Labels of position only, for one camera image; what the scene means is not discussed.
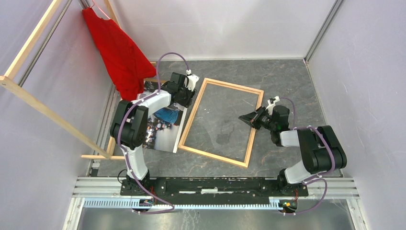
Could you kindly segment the wooden picture frame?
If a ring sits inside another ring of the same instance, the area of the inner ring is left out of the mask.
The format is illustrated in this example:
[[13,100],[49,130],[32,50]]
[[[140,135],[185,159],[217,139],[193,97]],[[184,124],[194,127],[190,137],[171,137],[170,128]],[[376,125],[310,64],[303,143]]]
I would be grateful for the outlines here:
[[205,78],[179,149],[247,168],[256,130],[239,116],[258,109],[263,96],[261,89]]

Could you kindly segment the printed colour photo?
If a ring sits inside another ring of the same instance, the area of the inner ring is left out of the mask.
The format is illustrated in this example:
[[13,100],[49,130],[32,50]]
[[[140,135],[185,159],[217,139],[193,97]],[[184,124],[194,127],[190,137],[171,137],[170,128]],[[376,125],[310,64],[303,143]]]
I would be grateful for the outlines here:
[[157,110],[147,120],[143,148],[176,152],[187,108],[178,103]]

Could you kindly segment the clear acrylic sheet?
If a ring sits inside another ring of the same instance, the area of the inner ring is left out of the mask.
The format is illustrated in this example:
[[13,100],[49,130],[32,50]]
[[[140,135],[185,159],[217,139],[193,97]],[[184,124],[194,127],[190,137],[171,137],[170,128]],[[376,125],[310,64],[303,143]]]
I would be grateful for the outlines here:
[[239,116],[256,109],[258,95],[208,83],[184,145],[244,162],[251,127]]

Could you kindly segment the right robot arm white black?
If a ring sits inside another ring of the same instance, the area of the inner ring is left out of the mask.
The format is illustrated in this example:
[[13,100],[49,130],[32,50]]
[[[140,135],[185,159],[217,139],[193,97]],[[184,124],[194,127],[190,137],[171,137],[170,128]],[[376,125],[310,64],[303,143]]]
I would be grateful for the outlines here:
[[290,128],[289,114],[287,107],[276,105],[271,112],[260,107],[239,116],[251,128],[268,130],[276,146],[299,148],[301,160],[278,176],[276,188],[283,196],[290,195],[298,183],[307,184],[347,165],[347,156],[331,126]]

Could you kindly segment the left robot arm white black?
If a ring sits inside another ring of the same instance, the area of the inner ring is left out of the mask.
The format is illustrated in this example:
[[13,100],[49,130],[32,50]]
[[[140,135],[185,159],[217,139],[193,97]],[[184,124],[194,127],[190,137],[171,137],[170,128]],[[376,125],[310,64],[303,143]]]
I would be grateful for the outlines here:
[[149,170],[143,155],[148,119],[153,115],[169,124],[182,125],[182,111],[177,111],[177,116],[170,119],[164,119],[161,115],[173,113],[170,107],[174,104],[188,108],[197,92],[195,87],[198,81],[199,77],[195,74],[174,72],[171,79],[159,85],[153,93],[135,101],[119,102],[110,134],[123,152],[127,165],[126,180],[138,195],[145,195],[150,190]]

